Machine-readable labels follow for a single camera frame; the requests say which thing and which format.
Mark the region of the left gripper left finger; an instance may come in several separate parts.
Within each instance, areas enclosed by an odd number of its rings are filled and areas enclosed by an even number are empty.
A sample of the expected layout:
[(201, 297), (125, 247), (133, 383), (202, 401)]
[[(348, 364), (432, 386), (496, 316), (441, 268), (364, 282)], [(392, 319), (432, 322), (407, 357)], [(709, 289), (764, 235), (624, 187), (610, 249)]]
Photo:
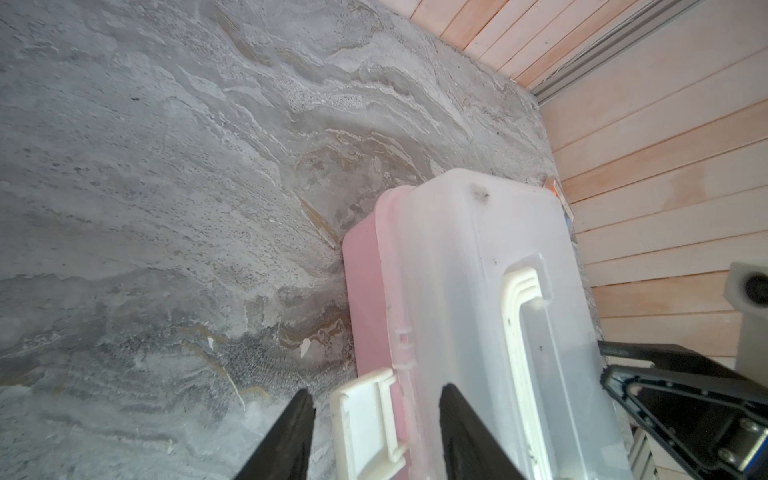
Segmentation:
[(235, 479), (306, 479), (315, 416), (312, 395), (298, 390)]

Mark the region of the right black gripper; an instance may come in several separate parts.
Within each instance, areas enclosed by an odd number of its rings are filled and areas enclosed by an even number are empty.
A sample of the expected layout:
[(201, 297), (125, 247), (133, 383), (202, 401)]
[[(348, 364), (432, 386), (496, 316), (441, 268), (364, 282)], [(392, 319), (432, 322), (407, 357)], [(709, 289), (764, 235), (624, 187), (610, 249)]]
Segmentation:
[(604, 356), (644, 361), (609, 365), (600, 383), (692, 478), (766, 478), (766, 387), (679, 345), (598, 347)]

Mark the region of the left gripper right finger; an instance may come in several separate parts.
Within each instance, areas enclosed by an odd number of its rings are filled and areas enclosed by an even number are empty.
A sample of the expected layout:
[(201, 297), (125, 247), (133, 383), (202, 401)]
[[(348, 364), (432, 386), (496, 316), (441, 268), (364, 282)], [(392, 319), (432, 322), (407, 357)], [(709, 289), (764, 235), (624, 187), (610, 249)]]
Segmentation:
[(442, 388), (439, 409), (448, 479), (524, 479), (454, 384)]

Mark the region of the pink plastic tool box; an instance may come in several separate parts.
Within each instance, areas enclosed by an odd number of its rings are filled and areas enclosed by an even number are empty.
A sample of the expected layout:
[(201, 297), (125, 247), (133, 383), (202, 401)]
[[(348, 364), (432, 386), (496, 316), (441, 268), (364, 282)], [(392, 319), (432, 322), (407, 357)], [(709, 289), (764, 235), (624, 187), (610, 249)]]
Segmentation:
[(330, 398), (340, 478), (445, 478), (447, 385), (524, 478), (631, 477), (553, 192), (453, 169), (385, 191), (342, 254), (357, 378)]

